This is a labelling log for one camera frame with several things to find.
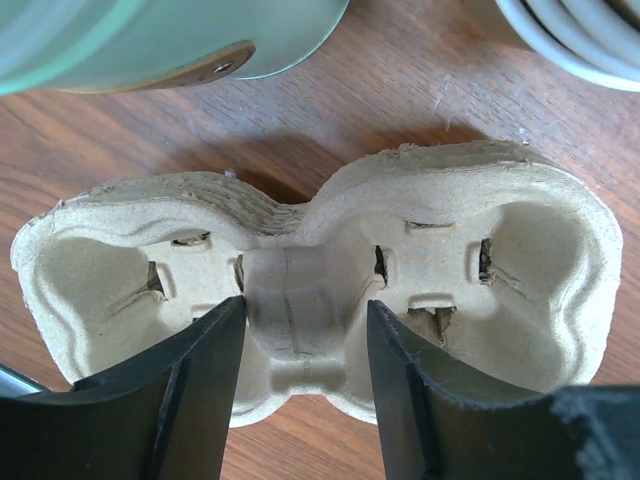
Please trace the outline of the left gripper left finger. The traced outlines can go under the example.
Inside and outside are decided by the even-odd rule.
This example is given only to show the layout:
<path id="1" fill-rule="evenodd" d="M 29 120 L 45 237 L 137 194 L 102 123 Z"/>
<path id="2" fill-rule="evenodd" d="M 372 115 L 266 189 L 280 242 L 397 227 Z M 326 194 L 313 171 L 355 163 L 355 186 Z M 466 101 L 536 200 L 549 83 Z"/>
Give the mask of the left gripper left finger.
<path id="1" fill-rule="evenodd" d="M 67 392 L 3 398 L 2 478 L 219 478 L 245 330 L 231 297 Z"/>

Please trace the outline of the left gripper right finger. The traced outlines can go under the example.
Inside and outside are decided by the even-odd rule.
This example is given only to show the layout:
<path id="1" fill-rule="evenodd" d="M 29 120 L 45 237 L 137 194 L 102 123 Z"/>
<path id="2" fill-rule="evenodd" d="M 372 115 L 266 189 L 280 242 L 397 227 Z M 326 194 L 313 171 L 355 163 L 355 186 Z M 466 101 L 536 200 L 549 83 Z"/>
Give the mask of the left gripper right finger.
<path id="1" fill-rule="evenodd" d="M 547 394 L 498 380 L 421 338 L 382 302 L 367 347 L 388 479 L 636 479 L 639 388 Z"/>

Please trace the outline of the cardboard cup carrier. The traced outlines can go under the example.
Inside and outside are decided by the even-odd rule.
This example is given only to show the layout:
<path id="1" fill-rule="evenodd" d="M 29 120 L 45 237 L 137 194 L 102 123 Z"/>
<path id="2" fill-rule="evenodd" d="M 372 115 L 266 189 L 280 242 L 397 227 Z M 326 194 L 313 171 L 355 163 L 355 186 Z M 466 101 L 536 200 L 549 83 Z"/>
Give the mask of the cardboard cup carrier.
<path id="1" fill-rule="evenodd" d="M 60 372 L 77 381 L 243 295 L 231 423 L 320 394 L 374 422 L 366 306 L 528 392 L 590 381 L 623 251 L 581 180 L 507 141 L 406 144 L 304 204 L 187 172 L 114 181 L 27 222 L 10 257 Z"/>

